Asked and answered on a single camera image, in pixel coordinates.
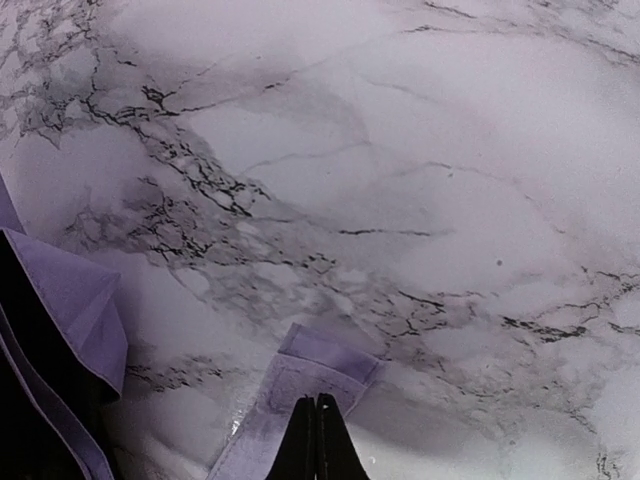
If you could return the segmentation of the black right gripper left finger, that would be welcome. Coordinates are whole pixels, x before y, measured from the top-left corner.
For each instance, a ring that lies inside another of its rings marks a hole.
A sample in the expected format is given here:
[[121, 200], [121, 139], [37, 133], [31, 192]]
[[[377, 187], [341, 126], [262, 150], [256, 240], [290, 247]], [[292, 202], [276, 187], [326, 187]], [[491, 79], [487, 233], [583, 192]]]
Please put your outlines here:
[[269, 471], [269, 480], [315, 479], [315, 401], [297, 400]]

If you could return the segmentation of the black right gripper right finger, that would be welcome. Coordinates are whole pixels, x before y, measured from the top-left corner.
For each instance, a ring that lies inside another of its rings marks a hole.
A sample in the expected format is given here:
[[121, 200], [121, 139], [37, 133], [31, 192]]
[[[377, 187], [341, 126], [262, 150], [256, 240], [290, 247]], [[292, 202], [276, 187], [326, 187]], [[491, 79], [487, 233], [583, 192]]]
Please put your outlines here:
[[321, 393], [316, 405], [316, 478], [369, 480], [336, 399]]

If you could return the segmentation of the lilac folding umbrella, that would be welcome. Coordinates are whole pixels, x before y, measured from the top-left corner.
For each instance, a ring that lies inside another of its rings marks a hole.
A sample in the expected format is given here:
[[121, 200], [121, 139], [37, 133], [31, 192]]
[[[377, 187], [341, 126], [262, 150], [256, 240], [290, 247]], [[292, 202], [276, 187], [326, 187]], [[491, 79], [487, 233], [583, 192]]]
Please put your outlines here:
[[[4, 478], [112, 479], [100, 408], [122, 396], [128, 342], [116, 272], [26, 235], [1, 197], [1, 429]], [[297, 400], [334, 396], [343, 419], [381, 364], [322, 331], [293, 324], [257, 398], [210, 471], [269, 479]]]

